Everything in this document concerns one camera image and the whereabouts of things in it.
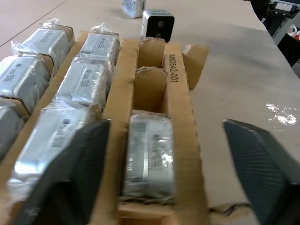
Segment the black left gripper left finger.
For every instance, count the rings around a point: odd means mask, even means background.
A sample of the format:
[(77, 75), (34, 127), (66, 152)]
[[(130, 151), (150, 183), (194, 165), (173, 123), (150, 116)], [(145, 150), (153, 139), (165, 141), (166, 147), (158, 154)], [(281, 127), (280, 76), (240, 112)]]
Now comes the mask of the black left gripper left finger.
[(110, 127), (110, 119), (103, 119), (79, 129), (49, 164), (12, 224), (87, 225), (104, 173)]

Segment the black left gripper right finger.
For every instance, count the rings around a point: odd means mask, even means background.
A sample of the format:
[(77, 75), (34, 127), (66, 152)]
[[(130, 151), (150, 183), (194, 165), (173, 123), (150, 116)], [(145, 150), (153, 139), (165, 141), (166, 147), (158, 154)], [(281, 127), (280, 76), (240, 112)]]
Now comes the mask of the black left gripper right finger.
[(268, 131), (223, 122), (235, 171), (261, 225), (300, 223), (300, 164)]

